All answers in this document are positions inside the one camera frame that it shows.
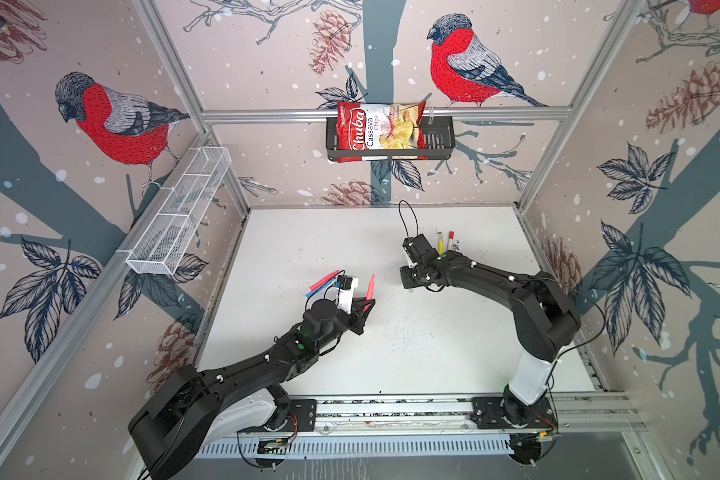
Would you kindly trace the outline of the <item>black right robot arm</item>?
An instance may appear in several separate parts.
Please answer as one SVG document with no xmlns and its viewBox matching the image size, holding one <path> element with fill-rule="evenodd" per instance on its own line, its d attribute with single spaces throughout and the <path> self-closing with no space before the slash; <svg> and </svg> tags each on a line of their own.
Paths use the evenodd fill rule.
<svg viewBox="0 0 720 480">
<path fill-rule="evenodd" d="M 543 408 L 558 358 L 580 330 L 581 319 L 570 297 L 545 271 L 512 273 L 457 251 L 440 254 L 422 234 L 404 239 L 402 248 L 408 261 L 400 269 L 404 288 L 433 292 L 461 288 L 511 311 L 523 352 L 504 388 L 501 406 L 509 423 L 527 424 Z"/>
</svg>

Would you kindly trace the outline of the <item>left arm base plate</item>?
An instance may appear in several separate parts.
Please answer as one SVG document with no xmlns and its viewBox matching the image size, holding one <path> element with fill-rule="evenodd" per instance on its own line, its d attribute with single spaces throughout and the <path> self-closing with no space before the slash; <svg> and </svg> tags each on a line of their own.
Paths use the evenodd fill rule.
<svg viewBox="0 0 720 480">
<path fill-rule="evenodd" d="M 250 426 L 240 433 L 272 433 L 278 435 L 313 432 L 317 419 L 315 399 L 291 399 L 288 404 L 276 404 L 270 418 L 262 425 Z"/>
</svg>

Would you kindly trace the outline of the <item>yellow highlighter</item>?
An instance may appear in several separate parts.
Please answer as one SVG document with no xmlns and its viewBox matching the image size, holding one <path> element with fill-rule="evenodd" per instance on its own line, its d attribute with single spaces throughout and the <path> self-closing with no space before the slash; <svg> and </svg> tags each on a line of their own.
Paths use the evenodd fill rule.
<svg viewBox="0 0 720 480">
<path fill-rule="evenodd" d="M 437 252 L 439 256 L 442 256 L 445 252 L 445 239 L 442 231 L 437 232 Z"/>
</svg>

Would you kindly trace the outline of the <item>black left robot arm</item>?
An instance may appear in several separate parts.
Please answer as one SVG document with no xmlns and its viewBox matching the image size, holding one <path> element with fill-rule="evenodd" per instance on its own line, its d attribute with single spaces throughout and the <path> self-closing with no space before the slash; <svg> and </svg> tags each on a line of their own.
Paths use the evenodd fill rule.
<svg viewBox="0 0 720 480">
<path fill-rule="evenodd" d="M 311 368 L 321 349 L 351 331 L 361 335 L 374 299 L 350 301 L 344 311 L 331 300 L 316 301 L 264 352 L 237 363 L 198 371 L 185 365 L 174 371 L 134 415 L 128 431 L 151 479 L 169 479 L 181 471 L 208 439 L 223 411 L 262 390 L 275 408 L 288 413 L 281 385 Z"/>
</svg>

